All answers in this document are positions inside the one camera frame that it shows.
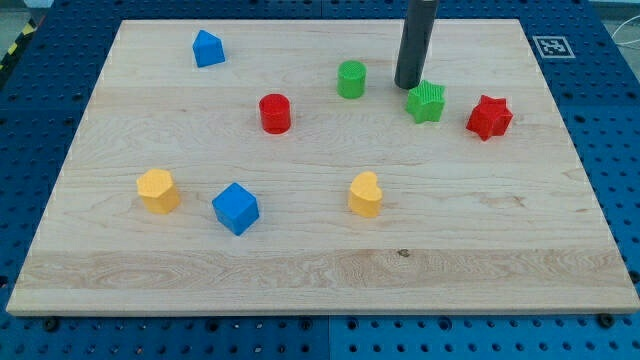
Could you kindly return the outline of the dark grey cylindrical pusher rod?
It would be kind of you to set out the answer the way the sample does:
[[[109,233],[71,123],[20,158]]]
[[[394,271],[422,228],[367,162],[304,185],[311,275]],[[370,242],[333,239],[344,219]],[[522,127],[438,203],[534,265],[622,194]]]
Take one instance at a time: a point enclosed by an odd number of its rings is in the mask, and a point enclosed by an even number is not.
[[[421,81],[438,6],[438,0],[409,1],[394,77],[401,89]]]

